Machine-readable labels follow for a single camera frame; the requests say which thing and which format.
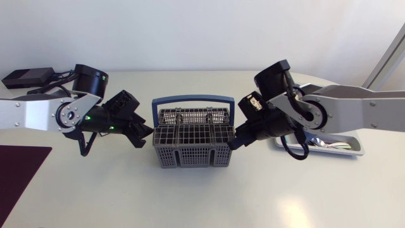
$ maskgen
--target black cable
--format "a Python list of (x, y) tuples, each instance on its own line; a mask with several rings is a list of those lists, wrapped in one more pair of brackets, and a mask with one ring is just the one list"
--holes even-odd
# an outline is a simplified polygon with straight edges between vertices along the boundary
[(57, 85), (56, 87), (61, 88), (61, 89), (66, 93), (66, 95), (67, 95), (69, 98), (72, 97), (72, 94), (71, 94), (71, 93), (69, 92), (69, 90), (67, 90), (63, 85)]
[(296, 94), (294, 92), (294, 88), (293, 88), (293, 80), (291, 77), (291, 74), (288, 70), (286, 70), (284, 72), (284, 77), (285, 77), (285, 81), (287, 83), (287, 88), (285, 88), (286, 93), (287, 93), (287, 97), (289, 99), (289, 102), (292, 106), (292, 108), (298, 112), (300, 115), (302, 115), (302, 117), (304, 117), (306, 120), (311, 120), (311, 115), (309, 113), (307, 113), (297, 102), (296, 100)]
[(55, 87), (61, 86), (63, 84), (66, 84), (68, 82), (71, 82), (71, 81), (77, 79), (78, 76), (79, 76), (79, 74), (74, 73), (72, 76), (70, 76), (68, 78), (65, 78), (65, 79), (62, 79), (62, 80), (60, 80), (58, 82), (55, 82), (55, 83), (52, 83), (52, 84), (49, 84), (49, 85), (45, 85), (44, 87), (39, 88), (39, 89), (34, 89), (34, 90), (31, 90), (31, 91), (28, 91), (27, 95), (45, 93), (45, 92), (50, 91), (51, 89), (53, 89)]
[(291, 157), (295, 158), (296, 160), (304, 160), (305, 158), (308, 157), (309, 155), (309, 148), (308, 145), (306, 143), (302, 143), (301, 146), (304, 149), (304, 154), (303, 155), (297, 155), (296, 153), (293, 153), (290, 148), (287, 145), (287, 141), (285, 140), (285, 136), (281, 136), (281, 143), (283, 144), (284, 149), (286, 150), (286, 152), (288, 152), (289, 155), (291, 155)]

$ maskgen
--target white table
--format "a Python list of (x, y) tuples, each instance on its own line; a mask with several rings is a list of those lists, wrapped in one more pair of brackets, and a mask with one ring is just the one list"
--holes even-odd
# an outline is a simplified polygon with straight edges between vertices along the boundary
[[(215, 94), (238, 103), (256, 89), (256, 74), (110, 72), (105, 100), (127, 90), (152, 127), (152, 99)], [(1, 86), (2, 98), (25, 91)], [(236, 107), (235, 126), (245, 120)], [(297, 161), (267, 140), (234, 151), (227, 168), (162, 169), (152, 136), (142, 149), (125, 136), (98, 137), (84, 158), (62, 134), (2, 130), (0, 144), (53, 148), (4, 227), (405, 227), (405, 133), (358, 134), (362, 157), (311, 153)]]

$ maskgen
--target white tray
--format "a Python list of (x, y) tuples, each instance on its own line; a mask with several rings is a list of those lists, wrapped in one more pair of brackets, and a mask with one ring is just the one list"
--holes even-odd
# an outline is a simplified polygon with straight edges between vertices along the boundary
[[(352, 149), (335, 149), (335, 148), (323, 148), (318, 146), (309, 146), (309, 151), (334, 153), (338, 155), (355, 155), (355, 156), (362, 156), (365, 153), (363, 150), (363, 146), (361, 145), (361, 142), (358, 139), (359, 137), (355, 131), (345, 132), (341, 134), (318, 135), (317, 137), (328, 143), (336, 143), (336, 142), (348, 143), (352, 147)], [(302, 150), (301, 145), (298, 144), (297, 139), (293, 134), (285, 136), (285, 139), (290, 149)], [(279, 137), (275, 139), (275, 142), (277, 146), (283, 147), (283, 144), (281, 143), (281, 139)]]

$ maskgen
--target black device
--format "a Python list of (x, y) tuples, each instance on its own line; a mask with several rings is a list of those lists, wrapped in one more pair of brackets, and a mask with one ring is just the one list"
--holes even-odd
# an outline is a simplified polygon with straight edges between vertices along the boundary
[(54, 73), (52, 67), (15, 70), (1, 82), (7, 89), (42, 87), (50, 83)]
[[(68, 91), (62, 86), (73, 80), (72, 91)], [(143, 138), (152, 134), (153, 129), (146, 126), (144, 124), (145, 120), (134, 112), (139, 106), (139, 102), (129, 92), (122, 90), (101, 106), (94, 105), (94, 103), (90, 104), (85, 115), (77, 114), (79, 111), (78, 108), (75, 108), (74, 103), (89, 94), (94, 95), (93, 97), (97, 99), (99, 98), (96, 104), (100, 103), (103, 100), (107, 83), (107, 73), (86, 65), (76, 64), (74, 71), (69, 76), (42, 88), (29, 91), (28, 96), (17, 99), (64, 98), (65, 95), (62, 96), (60, 93), (44, 94), (55, 87), (60, 87), (69, 98), (76, 95), (73, 101), (70, 102), (61, 99), (62, 104), (59, 105), (56, 113), (53, 113), (53, 117), (60, 127), (60, 131), (69, 129), (68, 132), (63, 132), (65, 137), (78, 141), (82, 156), (87, 156), (89, 153), (97, 133), (123, 134), (136, 148), (143, 147), (146, 142)], [(86, 142), (83, 132), (93, 132), (88, 142)]]
[(298, 160), (303, 160), (307, 157), (309, 149), (305, 143), (306, 136), (302, 125), (293, 118), (290, 118), (279, 108), (267, 103), (268, 100), (286, 93), (291, 107), (296, 112), (300, 113), (306, 120), (313, 119), (311, 113), (304, 111), (297, 104), (296, 91), (299, 88), (294, 87), (294, 81), (290, 76), (289, 70), (290, 65), (287, 60), (282, 60), (269, 66), (254, 77), (256, 86), (259, 88), (261, 94), (252, 92), (238, 103), (247, 120), (235, 129), (236, 138), (228, 142), (230, 149), (237, 149), (242, 145), (248, 146), (256, 140), (271, 137), (281, 137), (282, 141), (285, 141), (284, 136), (294, 133), (299, 144), (304, 148), (304, 155), (297, 155), (289, 150), (287, 152)]

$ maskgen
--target white wall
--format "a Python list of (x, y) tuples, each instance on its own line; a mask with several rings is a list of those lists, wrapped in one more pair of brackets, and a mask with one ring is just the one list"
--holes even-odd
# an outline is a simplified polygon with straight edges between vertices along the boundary
[(261, 70), (287, 58), (293, 72), (360, 86), (404, 9), (403, 0), (2, 0), (0, 77), (76, 63)]

